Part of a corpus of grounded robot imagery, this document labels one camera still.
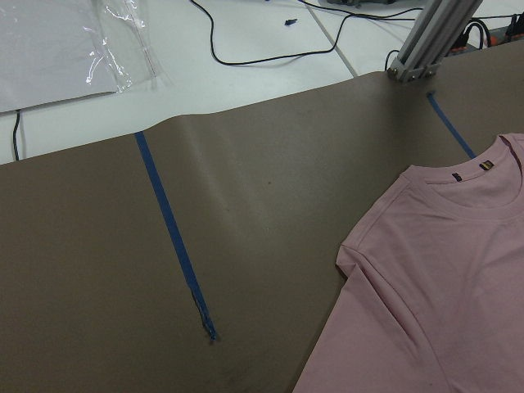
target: tile grout line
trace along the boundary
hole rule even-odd
[[[329,42],[331,43],[331,45],[333,45],[335,43],[335,40],[332,38],[332,36],[328,33],[328,31],[326,30],[326,28],[324,27],[324,25],[322,24],[322,22],[320,21],[320,19],[316,16],[316,14],[313,12],[313,9],[309,6],[306,5],[306,8],[308,9],[309,13],[311,14],[311,16],[313,17],[314,21],[317,22],[317,25],[318,27],[322,30],[322,32],[324,33],[324,35],[326,36],[326,38],[329,40]],[[337,46],[335,47],[335,51],[337,52],[338,56],[341,58],[342,62],[344,63],[344,66],[346,66],[346,68],[348,69],[348,71],[350,72],[351,76],[353,76],[353,78],[359,76],[359,74],[357,73],[357,71],[355,70],[355,68],[353,68],[353,66],[350,64],[350,61],[347,60],[347,57],[346,55],[344,55],[344,53],[342,53],[342,51],[340,50],[340,48]]]

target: crew neckline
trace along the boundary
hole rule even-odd
[[[519,160],[522,163],[523,157],[524,151],[520,143],[512,134],[505,134],[499,135],[490,147],[472,160],[441,168],[411,165],[404,171],[403,175],[423,194],[428,203],[440,210],[467,219],[508,219],[524,211],[524,170],[520,165],[520,175],[515,177],[515,181],[520,182],[518,194],[512,201],[501,206],[461,206],[439,194],[431,185],[457,183],[453,174],[460,174],[462,182],[487,175],[491,171],[495,171],[496,174],[498,161],[509,158]],[[487,161],[492,161],[495,165],[486,171],[479,165]]]

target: white tile floor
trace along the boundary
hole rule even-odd
[[[310,1],[333,7],[326,0]],[[295,0],[199,2],[215,18],[216,50],[227,61],[329,48],[342,19]],[[357,11],[383,15],[424,4],[400,0],[390,6],[363,5]],[[228,67],[212,59],[210,22],[189,1],[151,0],[147,5],[151,46],[164,77],[156,86],[137,84],[121,94],[24,110],[18,138],[21,158],[134,133],[175,115],[223,111],[383,70],[386,54],[402,46],[413,25],[351,18],[336,52]],[[485,0],[477,14],[522,11],[522,0]],[[295,18],[294,25],[284,25]],[[486,23],[499,27],[504,22]],[[13,114],[0,115],[0,164],[13,161],[14,121]]]

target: shirt sleeve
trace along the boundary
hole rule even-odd
[[[348,276],[294,393],[450,391],[417,319],[386,279],[343,246]]]

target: blue tape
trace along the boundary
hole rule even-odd
[[[149,180],[151,180],[151,185],[153,186],[153,190],[155,190],[156,199],[158,200],[158,205],[162,211],[162,215],[164,216],[165,226],[167,227],[169,235],[171,236],[171,241],[177,253],[183,276],[186,279],[186,284],[189,289],[191,289],[191,293],[196,306],[198,307],[198,311],[200,312],[204,328],[206,328],[207,332],[209,333],[211,340],[216,340],[216,331],[215,327],[213,326],[213,321],[211,321],[210,313],[207,309],[206,302],[204,301],[204,296],[202,295],[200,286],[198,285],[197,276],[195,275],[195,271],[191,265],[186,247],[183,244],[182,235],[178,230],[178,225],[174,219],[174,214],[171,210],[171,206],[169,205],[169,200],[165,195],[165,190],[162,186],[160,175],[156,170],[155,161],[153,160],[153,156],[151,155],[151,151],[147,145],[146,136],[141,131],[139,133],[135,133],[134,137],[137,140],[140,154],[142,154],[142,159],[144,161],[144,165],[146,166],[147,174],[149,174]]]
[[[439,104],[436,102],[435,99],[435,93],[429,92],[427,94],[427,100],[435,110],[435,112],[438,114],[440,119],[444,122],[445,126],[448,128],[448,130],[451,132],[451,134],[454,136],[454,138],[457,140],[457,142],[460,144],[462,149],[468,154],[469,158],[473,159],[477,157],[477,155],[473,152],[473,150],[470,148],[470,146],[466,143],[464,138],[459,134],[459,131],[451,124],[449,119],[446,117],[442,109],[439,107]]]

